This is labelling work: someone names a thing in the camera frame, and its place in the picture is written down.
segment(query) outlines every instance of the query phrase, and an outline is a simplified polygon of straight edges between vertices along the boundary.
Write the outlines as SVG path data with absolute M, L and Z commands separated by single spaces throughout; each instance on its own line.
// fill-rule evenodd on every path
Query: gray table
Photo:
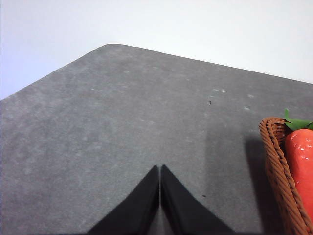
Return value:
M 105 45 L 1 101 L 2 234 L 85 232 L 162 164 L 235 231 L 280 231 L 258 124 L 285 107 L 312 117 L 312 94 L 312 84 Z M 150 234 L 161 233 L 171 234 L 159 212 Z

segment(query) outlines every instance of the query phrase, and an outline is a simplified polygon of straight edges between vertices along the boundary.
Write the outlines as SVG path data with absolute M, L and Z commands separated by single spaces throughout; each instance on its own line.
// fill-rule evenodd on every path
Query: wicker basket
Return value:
M 313 235 L 308 217 L 284 155 L 284 141 L 291 131 L 279 117 L 267 117 L 260 123 L 266 151 L 266 174 L 272 186 L 285 232 L 290 235 Z

